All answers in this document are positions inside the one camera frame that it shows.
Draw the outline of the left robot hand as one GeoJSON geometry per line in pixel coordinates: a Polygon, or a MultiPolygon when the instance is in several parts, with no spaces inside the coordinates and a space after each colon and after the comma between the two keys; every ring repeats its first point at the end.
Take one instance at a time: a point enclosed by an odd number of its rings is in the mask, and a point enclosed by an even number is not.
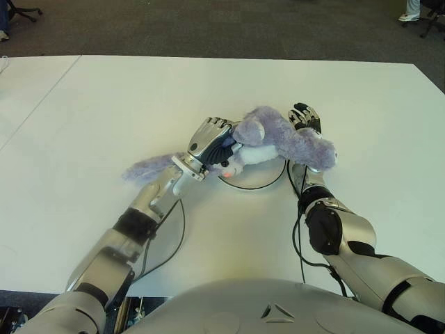
{"type": "Polygon", "coordinates": [[[233,155],[235,126],[223,118],[206,118],[192,136],[188,153],[206,166],[227,161],[233,155]]]}

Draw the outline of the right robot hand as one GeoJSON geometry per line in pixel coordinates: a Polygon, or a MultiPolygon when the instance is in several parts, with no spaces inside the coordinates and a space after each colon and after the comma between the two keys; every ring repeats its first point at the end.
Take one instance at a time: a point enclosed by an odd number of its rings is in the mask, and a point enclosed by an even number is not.
{"type": "Polygon", "coordinates": [[[317,112],[310,106],[298,102],[288,112],[289,122],[295,130],[311,128],[318,134],[321,134],[321,121],[317,112]]]}

